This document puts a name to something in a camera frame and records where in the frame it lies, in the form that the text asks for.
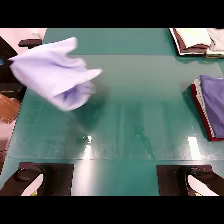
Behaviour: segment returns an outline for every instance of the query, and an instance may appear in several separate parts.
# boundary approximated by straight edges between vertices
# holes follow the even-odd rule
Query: teal tabletop
[[[208,141],[189,87],[222,77],[222,60],[176,56],[167,28],[48,29],[44,43],[72,36],[69,57],[103,69],[96,94],[63,112],[27,90],[1,186],[24,161],[74,163],[72,195],[159,195],[158,164],[211,164],[224,176],[224,142]]]

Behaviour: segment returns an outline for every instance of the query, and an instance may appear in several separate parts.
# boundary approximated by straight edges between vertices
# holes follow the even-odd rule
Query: dark red fabric
[[[205,125],[205,129],[206,129],[206,131],[208,133],[208,137],[209,137],[210,141],[222,141],[222,140],[224,140],[224,138],[212,137],[208,121],[207,121],[207,119],[206,119],[206,117],[204,115],[204,112],[203,112],[202,108],[201,108],[201,104],[199,103],[199,101],[198,101],[198,99],[196,97],[196,95],[197,95],[196,86],[194,84],[192,84],[191,87],[192,87],[192,93],[193,93],[193,97],[194,97],[195,103],[196,103],[197,108],[198,108],[198,110],[200,112],[202,121],[203,121],[203,123]]]

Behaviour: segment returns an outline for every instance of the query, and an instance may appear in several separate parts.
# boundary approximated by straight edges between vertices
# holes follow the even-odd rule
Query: lavender cloth
[[[212,129],[216,138],[224,138],[224,79],[201,75],[200,80]]]

